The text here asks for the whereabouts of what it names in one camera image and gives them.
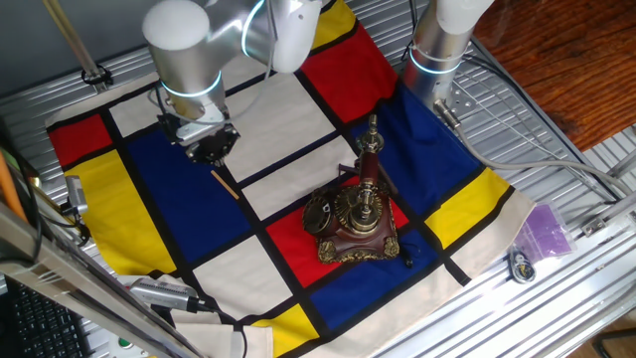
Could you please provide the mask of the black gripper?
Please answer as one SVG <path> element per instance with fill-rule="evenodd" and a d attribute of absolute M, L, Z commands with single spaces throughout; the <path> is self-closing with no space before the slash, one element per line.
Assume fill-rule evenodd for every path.
<path fill-rule="evenodd" d="M 186 155 L 194 163 L 224 166 L 225 159 L 240 138 L 232 124 L 226 124 L 212 135 L 206 136 L 186 149 Z"/>

